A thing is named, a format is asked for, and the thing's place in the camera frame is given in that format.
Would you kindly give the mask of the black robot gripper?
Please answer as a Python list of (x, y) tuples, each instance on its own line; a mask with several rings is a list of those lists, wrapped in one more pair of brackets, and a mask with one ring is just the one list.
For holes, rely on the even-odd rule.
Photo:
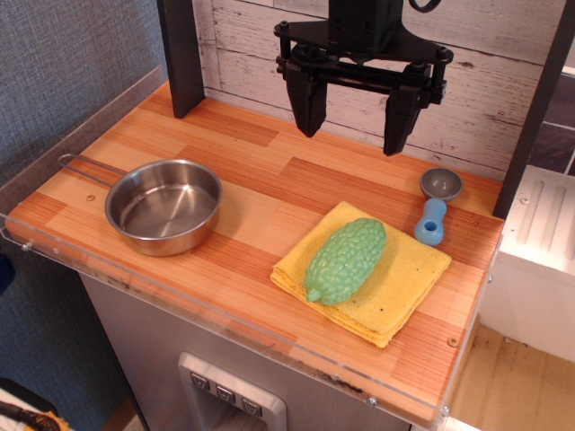
[(454, 58), (405, 28), (401, 1), (331, 1), (327, 19), (282, 21), (274, 33), (298, 129), (307, 137), (320, 129), (330, 84), (386, 94), (387, 156), (403, 151), (422, 108), (442, 102)]

